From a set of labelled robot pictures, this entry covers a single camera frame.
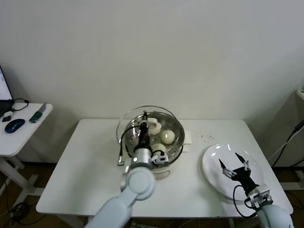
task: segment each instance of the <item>white plate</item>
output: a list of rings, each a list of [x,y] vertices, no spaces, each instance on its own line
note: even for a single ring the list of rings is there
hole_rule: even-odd
[[[207,149],[203,156],[203,170],[210,184],[221,194],[232,199],[233,189],[240,184],[226,177],[219,163],[219,159],[225,164],[227,169],[234,170],[243,166],[236,154],[241,155],[249,161],[251,169],[250,177],[258,185],[264,184],[264,177],[261,168],[256,160],[250,155],[250,149],[242,148],[239,145],[217,144]],[[245,200],[247,196],[242,188],[237,188],[236,200]]]

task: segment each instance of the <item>wooden floor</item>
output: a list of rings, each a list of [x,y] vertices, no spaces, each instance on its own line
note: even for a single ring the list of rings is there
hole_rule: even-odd
[[[39,178],[35,184],[36,187],[45,187],[48,179],[50,178],[52,172],[54,170],[54,166],[49,165],[41,165],[41,164],[26,164],[24,170],[20,171],[20,173],[25,177],[29,178],[32,174],[39,174]],[[278,178],[281,182],[291,182],[297,181],[297,177],[293,172],[284,171],[278,175]],[[0,176],[0,186],[3,184],[3,179]],[[21,193],[21,188],[13,182],[10,182],[8,186],[8,196],[9,196],[9,205],[12,206],[17,196]],[[292,191],[302,202],[304,202],[304,191]],[[287,195],[292,204],[295,206],[300,206],[298,201],[291,195]],[[26,199],[27,203],[32,203],[37,201],[38,197],[28,197]],[[30,206],[29,214],[23,219],[23,223],[31,223],[39,219],[42,215],[37,213],[35,210],[36,204]],[[0,196],[0,215],[6,211],[6,197],[5,193]],[[0,228],[4,228],[3,226],[9,220],[9,215],[6,213],[5,215],[0,217]],[[294,226],[296,228],[304,227],[304,210],[294,209],[294,213],[292,215]],[[234,219],[235,225],[242,223],[244,219]],[[126,228],[130,227],[131,222],[136,222],[137,224],[144,224],[150,226],[156,226],[159,228],[228,228],[228,220],[227,219],[131,219],[129,223],[126,225]],[[15,228],[24,227],[22,225],[16,224]],[[70,226],[65,222],[58,219],[56,216],[46,215],[40,222],[27,226],[29,228],[69,228]]]

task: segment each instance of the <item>table leg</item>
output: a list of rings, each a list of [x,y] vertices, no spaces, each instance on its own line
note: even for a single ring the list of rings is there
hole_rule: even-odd
[[[19,168],[21,170],[24,169],[24,164],[22,164],[22,162],[19,160],[19,158],[17,156],[13,156],[13,157],[9,157],[8,158],[15,166],[19,166]]]
[[[233,218],[228,218],[229,228],[235,228]]]
[[[18,166],[15,166],[14,170],[18,171],[19,167]],[[8,177],[6,180],[5,180],[6,184],[8,185],[10,183],[10,178]],[[5,187],[5,184],[2,185],[2,187],[0,188],[0,196],[2,195],[2,193],[5,191],[6,187]]]
[[[14,170],[2,157],[0,157],[0,171],[2,171],[13,182],[22,188],[34,190],[34,186],[28,182],[20,173]]]
[[[83,227],[85,227],[83,222],[81,222],[75,216],[57,215],[57,217],[60,218],[65,223],[69,224],[72,228],[83,228]]]
[[[44,188],[35,188],[34,183],[38,175],[32,175],[29,180],[26,180],[17,170],[11,167],[2,157],[0,157],[0,171],[3,172],[13,182],[22,187],[22,192],[18,196],[13,207],[18,203],[23,202],[27,196],[41,196]]]

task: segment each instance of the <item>cable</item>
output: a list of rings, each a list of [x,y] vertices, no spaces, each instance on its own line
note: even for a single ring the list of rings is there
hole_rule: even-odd
[[[10,227],[11,227],[11,228],[14,228],[14,227],[17,225],[17,222],[15,222],[15,224],[14,224],[14,225],[12,225],[12,223],[11,223],[11,222],[12,222],[12,220],[10,220],[9,225],[10,225]]]
[[[181,227],[183,227],[184,225],[186,225],[187,223],[190,223],[191,221],[193,221],[194,219],[190,219],[189,221],[187,221],[187,222],[184,222],[183,224],[181,224],[178,228],[181,228]]]
[[[1,172],[4,184],[5,184],[5,194],[6,194],[6,210],[10,213],[10,209],[9,209],[9,196],[8,196],[8,185],[6,183],[5,177],[3,172]]]
[[[40,220],[42,220],[46,215],[43,215],[41,218],[39,218],[38,220],[31,222],[31,223],[22,223],[22,222],[18,222],[16,221],[18,224],[23,225],[23,226],[31,226],[34,225],[36,223],[38,223]]]
[[[165,226],[165,228],[169,228],[169,226],[170,226],[173,222],[174,222],[174,220],[172,220],[171,222],[169,222],[169,223]]]
[[[292,192],[289,192],[289,191],[285,191],[286,193],[292,195],[293,197],[296,198],[296,200],[301,204],[301,207],[298,207],[298,206],[295,206],[295,205],[292,205],[294,208],[298,208],[300,210],[303,210],[304,209],[304,204],[302,203],[302,201],[296,196],[294,195]]]
[[[302,159],[302,160],[298,161],[296,164],[293,164],[293,165],[291,165],[291,166],[289,166],[289,167],[296,166],[297,164],[300,164],[301,162],[304,162],[304,159]]]
[[[29,101],[26,100],[26,99],[23,99],[23,98],[16,98],[16,99],[14,100],[14,102],[17,101],[17,100],[23,100],[24,103],[25,103],[26,105],[25,105],[24,107],[20,108],[20,109],[11,108],[11,110],[12,110],[13,112],[21,111],[22,109],[25,109],[25,108],[29,105]]]
[[[3,214],[0,215],[0,217],[2,217],[3,215],[6,215],[8,213],[8,211],[5,211]]]
[[[243,215],[243,214],[238,210],[238,207],[237,207],[237,204],[236,204],[236,199],[235,199],[235,193],[236,193],[236,189],[237,189],[238,187],[243,187],[243,186],[242,186],[242,185],[237,185],[237,186],[235,186],[234,189],[233,189],[233,196],[232,196],[232,197],[233,197],[233,204],[234,204],[234,206],[235,206],[237,212],[238,212],[243,218],[252,218],[252,217],[256,216],[256,215],[257,215],[256,212],[254,212],[253,214],[251,214],[251,215],[249,215],[249,216],[245,216],[245,215]]]
[[[126,129],[123,134],[122,134],[122,137],[120,138],[120,150],[119,150],[119,156],[122,156],[123,155],[123,138],[124,138],[124,135],[131,129],[135,128],[135,127],[140,127],[139,125],[138,126],[133,126],[133,127],[129,127],[128,129]]]
[[[245,199],[244,201],[245,206],[248,207],[249,209],[253,209],[253,207],[246,204],[248,201],[250,201],[250,198]]]
[[[22,223],[20,222],[22,219],[24,219],[26,217],[26,215],[28,214],[29,212],[29,206],[30,205],[33,205],[35,203],[37,203],[36,201],[35,202],[32,202],[30,204],[27,204],[27,203],[18,203],[16,206],[14,206],[11,210],[9,208],[9,197],[8,197],[8,185],[6,183],[6,180],[5,180],[5,177],[4,177],[4,174],[1,172],[2,174],[2,178],[3,178],[3,181],[4,181],[4,184],[5,184],[5,192],[6,192],[6,207],[7,207],[7,212],[9,213],[12,213],[13,214],[13,217],[8,220],[6,222],[6,224],[4,225],[4,227],[8,224],[8,222],[10,222],[11,220],[17,222],[18,224],[20,225],[23,225],[23,226],[31,226],[33,224],[36,224],[38,223],[40,220],[42,220],[46,215],[43,215],[42,217],[40,217],[38,220],[34,221],[34,222],[31,222],[31,223]]]
[[[280,152],[278,158],[276,159],[275,163],[271,166],[272,168],[276,165],[276,163],[278,162],[278,160],[280,159],[280,157],[282,156],[283,154],[283,151],[285,149],[285,147],[287,146],[287,144],[292,141],[292,139],[299,133],[303,130],[304,126],[302,126],[298,131],[297,130],[294,130],[290,136],[288,137],[287,141],[276,151],[274,152],[267,160],[270,160],[273,156],[275,156],[277,153],[280,152],[280,150],[282,149],[282,151]]]

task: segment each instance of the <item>white wall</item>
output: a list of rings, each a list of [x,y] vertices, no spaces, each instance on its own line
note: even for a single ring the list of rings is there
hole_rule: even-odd
[[[304,83],[303,9],[302,0],[0,0],[13,93],[55,107],[21,156],[55,162],[79,119],[143,104],[245,119],[268,138]]]

